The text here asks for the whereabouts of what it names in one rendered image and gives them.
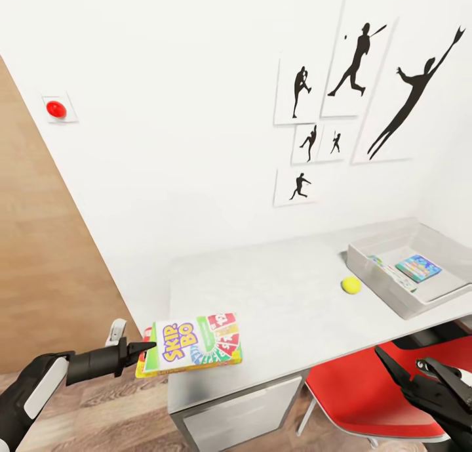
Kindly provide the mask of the toy box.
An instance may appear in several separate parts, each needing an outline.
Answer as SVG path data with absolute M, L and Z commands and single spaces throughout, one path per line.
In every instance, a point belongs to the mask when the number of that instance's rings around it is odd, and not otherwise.
M 347 253 L 347 267 L 405 320 L 472 291 L 472 249 L 422 223 L 351 241 Z M 416 255 L 441 268 L 441 272 L 417 283 L 397 268 L 398 263 Z M 377 256 L 415 285 L 415 293 L 369 260 L 369 256 Z

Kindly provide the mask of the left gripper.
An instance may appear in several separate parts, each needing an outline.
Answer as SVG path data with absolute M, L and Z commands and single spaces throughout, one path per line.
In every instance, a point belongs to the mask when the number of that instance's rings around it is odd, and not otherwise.
M 87 380 L 108 374 L 114 374 L 114 377 L 118 378 L 123 373 L 123 368 L 127 369 L 138 363 L 141 352 L 146 352 L 156 346 L 156 342 L 128 343 L 127 337 L 122 337 L 118 345 L 92 350 L 89 352 Z

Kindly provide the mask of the tennis ball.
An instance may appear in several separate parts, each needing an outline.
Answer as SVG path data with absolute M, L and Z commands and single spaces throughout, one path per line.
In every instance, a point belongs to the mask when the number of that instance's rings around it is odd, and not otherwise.
M 349 294 L 357 294 L 361 290 L 361 282 L 354 277 L 346 277 L 342 285 L 344 290 Z

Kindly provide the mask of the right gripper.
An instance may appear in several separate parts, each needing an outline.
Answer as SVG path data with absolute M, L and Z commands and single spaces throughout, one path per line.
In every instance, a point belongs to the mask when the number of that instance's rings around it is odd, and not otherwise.
M 429 356 L 425 362 L 440 381 L 418 374 L 410 380 L 411 374 L 380 345 L 375 351 L 410 404 L 429 413 L 462 452 L 472 452 L 472 387 Z

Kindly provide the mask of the board game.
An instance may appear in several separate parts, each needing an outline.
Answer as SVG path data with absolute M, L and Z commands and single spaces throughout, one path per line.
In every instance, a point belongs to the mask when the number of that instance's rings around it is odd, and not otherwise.
M 417 283 L 424 282 L 426 279 L 436 276 L 436 274 L 441 272 L 441 268 L 420 255 L 401 261 L 397 264 L 397 268 Z
M 140 353 L 136 378 L 242 362 L 238 322 L 232 314 L 154 321 L 142 342 L 157 346 Z
M 381 268 L 384 272 L 389 274 L 392 278 L 394 278 L 397 282 L 399 282 L 403 287 L 405 287 L 411 293 L 415 293 L 417 287 L 409 282 L 406 278 L 401 276 L 398 272 L 394 269 L 390 268 L 387 264 L 385 264 L 380 258 L 377 256 L 369 256 L 369 260 L 374 262 L 379 268 Z

